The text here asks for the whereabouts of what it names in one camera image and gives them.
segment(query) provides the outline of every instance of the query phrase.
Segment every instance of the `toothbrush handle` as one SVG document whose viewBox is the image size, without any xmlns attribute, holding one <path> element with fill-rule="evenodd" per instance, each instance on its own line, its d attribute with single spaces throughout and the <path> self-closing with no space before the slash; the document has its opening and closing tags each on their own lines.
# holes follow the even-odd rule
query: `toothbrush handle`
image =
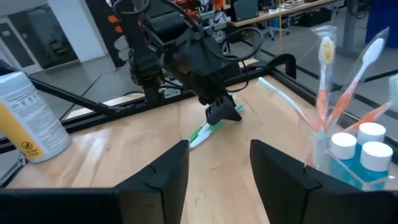
<svg viewBox="0 0 398 224">
<path fill-rule="evenodd" d="M 299 116 L 299 118 L 301 118 L 306 123 L 306 125 L 311 129 L 311 131 L 314 132 L 315 131 L 314 125 L 304 115 L 304 112 L 301 110 L 301 108 L 282 91 L 277 89 L 277 93 L 293 107 L 294 111 L 297 113 L 297 116 Z"/>
<path fill-rule="evenodd" d="M 316 131 L 319 132 L 322 127 L 326 126 L 326 114 L 328 112 L 328 96 L 326 90 L 319 90 L 318 98 L 317 98 L 317 111 L 318 111 L 318 119 L 317 119 L 317 128 Z"/>
<path fill-rule="evenodd" d="M 351 125 L 350 127 L 346 128 L 344 132 L 349 132 L 349 131 L 358 131 L 359 126 L 363 123 L 367 122 L 374 122 L 377 120 L 382 114 L 384 114 L 388 109 L 390 109 L 391 104 L 390 103 L 385 103 L 378 108 L 370 111 L 369 113 L 365 114 L 359 121 L 357 121 L 355 124 Z"/>
<path fill-rule="evenodd" d="M 343 114 L 344 110 L 348 107 L 357 84 L 358 82 L 351 83 L 340 99 L 338 99 L 335 109 L 333 109 L 328 119 L 328 130 L 334 129 L 341 114 Z"/>
</svg>

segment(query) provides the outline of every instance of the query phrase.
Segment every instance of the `gray floor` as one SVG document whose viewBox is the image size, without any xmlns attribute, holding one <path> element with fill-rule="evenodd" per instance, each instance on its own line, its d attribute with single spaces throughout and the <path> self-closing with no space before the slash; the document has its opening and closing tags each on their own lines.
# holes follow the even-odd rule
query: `gray floor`
<svg viewBox="0 0 398 224">
<path fill-rule="evenodd" d="M 89 100 L 105 102 L 123 96 L 129 91 L 140 90 L 129 76 L 126 68 L 116 70 L 111 58 L 107 56 L 68 68 L 36 73 L 31 77 Z M 42 93 L 42 96 L 55 115 L 62 119 L 71 111 L 80 108 L 46 93 Z"/>
<path fill-rule="evenodd" d="M 333 26 L 337 26 L 338 28 L 338 43 L 341 43 L 343 36 L 344 18 L 345 9 L 340 9 L 339 13 L 331 22 Z M 318 46 L 308 51 L 317 42 L 318 37 L 314 35 L 309 28 L 293 26 L 289 27 L 289 30 L 290 35 L 283 35 L 282 52 L 293 54 L 301 67 L 311 72 L 319 73 Z M 355 31 L 356 44 L 354 48 L 359 52 L 365 46 L 364 36 L 366 33 L 366 19 L 357 22 Z M 247 37 L 246 40 L 252 42 L 252 38 L 250 37 Z M 273 54 L 279 54 L 279 39 L 276 38 L 275 41 L 271 41 L 270 38 L 266 37 L 262 48 Z M 236 55 L 246 54 L 250 50 L 250 46 L 242 42 L 232 45 L 232 51 Z M 271 59 L 270 56 L 265 54 L 263 54 L 263 56 L 265 59 Z M 397 56 L 397 49 L 386 48 L 372 71 L 366 74 L 367 77 L 397 69 L 398 65 L 396 65 L 395 60 Z M 343 84 L 355 61 L 356 58 L 336 54 L 335 76 L 333 81 Z M 81 65 L 74 65 L 61 70 L 37 73 L 32 75 L 32 77 L 99 102 L 108 101 L 122 96 L 128 91 L 140 89 L 130 80 L 128 70 L 124 68 L 116 70 L 109 57 L 98 58 Z M 302 72 L 298 72 L 298 81 L 314 91 L 318 88 L 318 80 Z M 362 84 L 357 88 L 356 92 L 368 97 L 376 103 L 383 104 L 388 99 L 388 78 Z M 64 118 L 69 112 L 78 109 L 78 106 L 73 106 L 71 103 L 52 95 L 43 93 L 43 97 L 59 118 Z M 348 111 L 356 116 L 362 116 L 370 110 L 371 108 L 368 105 L 356 100 L 353 100 L 348 108 Z M 398 139 L 398 121 L 388 116 L 383 116 L 380 122 L 387 126 L 390 135 Z"/>
</svg>

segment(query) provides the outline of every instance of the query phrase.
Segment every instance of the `white cap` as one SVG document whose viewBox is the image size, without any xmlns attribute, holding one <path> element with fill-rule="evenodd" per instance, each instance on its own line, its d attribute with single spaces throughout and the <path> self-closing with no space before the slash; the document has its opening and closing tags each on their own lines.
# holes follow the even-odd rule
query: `white cap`
<svg viewBox="0 0 398 224">
<path fill-rule="evenodd" d="M 331 136 L 330 152 L 339 159 L 352 159 L 355 156 L 356 138 L 348 133 Z"/>
<path fill-rule="evenodd" d="M 368 170 L 384 172 L 389 170 L 392 157 L 390 146 L 381 142 L 367 142 L 362 146 L 361 164 Z"/>
<path fill-rule="evenodd" d="M 363 145 L 369 141 L 383 142 L 386 135 L 386 128 L 381 124 L 363 123 L 359 125 L 358 144 Z"/>
</svg>

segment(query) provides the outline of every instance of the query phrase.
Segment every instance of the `wooden tabletop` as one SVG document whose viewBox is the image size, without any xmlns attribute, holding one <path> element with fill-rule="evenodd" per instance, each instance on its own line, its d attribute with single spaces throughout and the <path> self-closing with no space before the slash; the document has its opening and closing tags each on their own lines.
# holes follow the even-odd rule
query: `wooden tabletop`
<svg viewBox="0 0 398 224">
<path fill-rule="evenodd" d="M 313 107 L 273 78 L 267 80 L 312 113 Z M 228 121 L 190 153 L 182 223 L 268 223 L 249 161 L 251 139 L 260 139 L 297 159 L 309 135 L 287 103 L 269 98 L 251 81 L 237 94 L 241 122 Z M 27 164 L 8 188 L 113 187 L 132 176 L 205 120 L 196 98 L 139 113 L 72 134 L 59 156 Z"/>
<path fill-rule="evenodd" d="M 283 9 L 281 7 L 277 8 L 277 9 L 270 9 L 268 12 L 264 12 L 261 11 L 259 12 L 259 16 L 252 18 L 252 19 L 247 19 L 245 21 L 241 21 L 241 22 L 232 22 L 230 21 L 231 18 L 228 18 L 228 24 L 231 26 L 235 26 L 235 27 L 241 27 L 241 26 L 245 26 L 248 24 L 252 24 L 255 22 L 262 22 L 262 21 L 266 21 L 269 19 L 273 19 L 275 17 L 278 17 L 279 15 L 283 16 L 286 14 L 291 14 L 293 12 L 298 12 L 298 11 L 304 11 L 306 9 L 310 9 L 312 7 L 318 7 L 321 6 L 322 4 L 327 4 L 327 3 L 331 3 L 334 0 L 317 0 L 315 2 L 310 2 L 310 3 L 303 3 L 297 7 L 293 7 L 290 9 Z"/>
</svg>

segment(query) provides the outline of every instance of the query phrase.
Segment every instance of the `blue liquid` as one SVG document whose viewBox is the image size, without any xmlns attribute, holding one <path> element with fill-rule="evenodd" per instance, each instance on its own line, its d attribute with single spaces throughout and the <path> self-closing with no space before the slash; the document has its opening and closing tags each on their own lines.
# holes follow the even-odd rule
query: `blue liquid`
<svg viewBox="0 0 398 224">
<path fill-rule="evenodd" d="M 344 159 L 341 162 L 354 172 L 354 168 L 358 162 L 355 157 L 352 159 Z M 334 159 L 330 162 L 330 175 L 340 181 L 350 184 L 358 189 L 362 189 L 362 184 L 359 180 L 355 179 L 349 172 Z"/>
<path fill-rule="evenodd" d="M 383 172 L 376 172 L 376 171 L 368 170 L 367 168 L 363 167 L 362 164 L 358 164 L 358 167 L 356 169 L 356 175 L 358 175 L 365 182 L 370 182 L 370 181 L 374 181 L 374 180 L 378 180 L 378 179 L 387 177 L 388 170 L 383 171 Z M 383 190 L 384 184 L 385 184 L 384 182 L 380 183 L 380 184 L 374 184 L 371 187 L 374 190 Z"/>
<path fill-rule="evenodd" d="M 354 160 L 357 163 L 359 163 L 359 160 L 361 159 L 361 152 L 362 152 L 362 145 L 357 143 L 355 146 L 355 156 L 354 156 Z"/>
</svg>

